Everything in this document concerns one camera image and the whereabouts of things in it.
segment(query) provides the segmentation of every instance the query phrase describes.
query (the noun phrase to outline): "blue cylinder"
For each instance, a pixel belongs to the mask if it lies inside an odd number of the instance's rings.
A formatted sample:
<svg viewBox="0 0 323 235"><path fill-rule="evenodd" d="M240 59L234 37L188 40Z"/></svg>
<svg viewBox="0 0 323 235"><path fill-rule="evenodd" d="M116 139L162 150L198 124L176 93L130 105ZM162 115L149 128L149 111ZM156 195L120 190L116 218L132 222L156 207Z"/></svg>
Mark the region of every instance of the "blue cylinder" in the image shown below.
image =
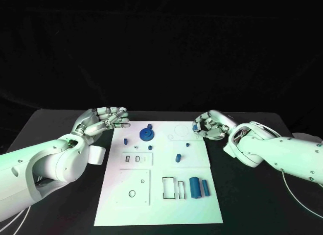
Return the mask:
<svg viewBox="0 0 323 235"><path fill-rule="evenodd" d="M202 180L202 187L204 187L204 192L205 192L205 196L210 196L210 187L208 187L208 182L207 180Z"/></svg>
<svg viewBox="0 0 323 235"><path fill-rule="evenodd" d="M181 158L182 158L182 155L178 154L178 156L176 156L176 162L181 162Z"/></svg>
<svg viewBox="0 0 323 235"><path fill-rule="evenodd" d="M192 189L192 198L201 198L202 192L201 192L201 185L200 185L198 177L191 178L191 189Z"/></svg>
<svg viewBox="0 0 323 235"><path fill-rule="evenodd" d="M153 126L149 124L148 128L145 128L139 133L140 138L145 141L151 141L155 137Z"/></svg>

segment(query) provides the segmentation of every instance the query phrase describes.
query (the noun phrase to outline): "white board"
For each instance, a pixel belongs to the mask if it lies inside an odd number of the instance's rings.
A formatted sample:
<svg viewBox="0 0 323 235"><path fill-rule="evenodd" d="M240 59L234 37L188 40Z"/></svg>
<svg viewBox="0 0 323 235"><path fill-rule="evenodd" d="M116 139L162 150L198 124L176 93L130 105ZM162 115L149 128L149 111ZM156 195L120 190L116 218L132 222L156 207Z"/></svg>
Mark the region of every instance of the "white board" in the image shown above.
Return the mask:
<svg viewBox="0 0 323 235"><path fill-rule="evenodd" d="M202 137L192 132L192 122L130 123L130 128L114 130L96 226L223 223L207 146ZM155 138L145 142L139 133L149 123ZM145 161L136 162L136 156L145 156ZM171 181L165 189L163 177L174 177L175 189ZM192 198L191 177L208 181L211 196L205 196L201 183L202 198ZM185 199L179 199L179 181L184 182L181 195L185 194ZM163 199L165 190L175 194L175 199Z"/></svg>

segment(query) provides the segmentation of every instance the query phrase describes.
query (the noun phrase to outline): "dark tabletop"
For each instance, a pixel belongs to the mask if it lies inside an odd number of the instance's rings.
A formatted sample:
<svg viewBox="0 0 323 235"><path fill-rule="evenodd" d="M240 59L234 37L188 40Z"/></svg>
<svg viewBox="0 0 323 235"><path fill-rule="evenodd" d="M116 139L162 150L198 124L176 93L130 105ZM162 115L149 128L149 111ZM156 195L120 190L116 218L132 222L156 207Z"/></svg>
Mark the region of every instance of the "dark tabletop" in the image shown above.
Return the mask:
<svg viewBox="0 0 323 235"><path fill-rule="evenodd" d="M38 110L9 151L54 140L70 133L83 112ZM202 113L136 111L130 112L130 119L194 121ZM283 136L292 136L277 114L228 114L237 122L257 121ZM107 131L96 143L107 148L103 165L88 164L81 178L32 206L18 235L323 234L323 220L295 201L282 173L267 162L251 168L233 158L224 152L227 139L205 140L224 224L94 227L112 139L113 131ZM303 204L323 215L323 189L318 184L293 176L288 176L288 182ZM0 228L11 220L12 218L0 223ZM13 234L22 220L24 215L0 235Z"/></svg>

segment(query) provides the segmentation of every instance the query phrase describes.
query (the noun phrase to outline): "robotic hand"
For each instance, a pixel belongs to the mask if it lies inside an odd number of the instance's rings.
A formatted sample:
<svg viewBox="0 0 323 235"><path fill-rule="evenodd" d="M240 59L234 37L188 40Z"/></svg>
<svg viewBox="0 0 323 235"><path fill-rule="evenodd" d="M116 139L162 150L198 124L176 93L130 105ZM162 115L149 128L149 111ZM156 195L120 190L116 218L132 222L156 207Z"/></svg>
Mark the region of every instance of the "robotic hand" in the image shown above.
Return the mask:
<svg viewBox="0 0 323 235"><path fill-rule="evenodd" d="M71 134L0 155L0 222L74 182L88 163L103 163L106 149L90 145L104 131L130 127L127 116L126 108L90 109Z"/></svg>
<svg viewBox="0 0 323 235"><path fill-rule="evenodd" d="M201 129L204 122L208 131ZM237 124L217 110L202 114L194 122L194 131L211 140L221 140L228 134L224 151L240 161L257 167L266 160L282 172L323 185L323 144L280 134L251 121Z"/></svg>

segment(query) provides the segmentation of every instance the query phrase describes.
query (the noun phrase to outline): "black curtain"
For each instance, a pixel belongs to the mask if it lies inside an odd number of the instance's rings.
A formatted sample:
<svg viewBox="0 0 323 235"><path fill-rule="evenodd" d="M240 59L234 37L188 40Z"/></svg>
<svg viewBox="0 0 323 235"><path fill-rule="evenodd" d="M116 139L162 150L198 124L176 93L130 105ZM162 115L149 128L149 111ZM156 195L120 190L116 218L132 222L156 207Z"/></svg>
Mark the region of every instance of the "black curtain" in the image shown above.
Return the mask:
<svg viewBox="0 0 323 235"><path fill-rule="evenodd" d="M293 132L323 138L323 17L215 15L171 5L0 7L9 142L37 109L104 106L276 112Z"/></svg>

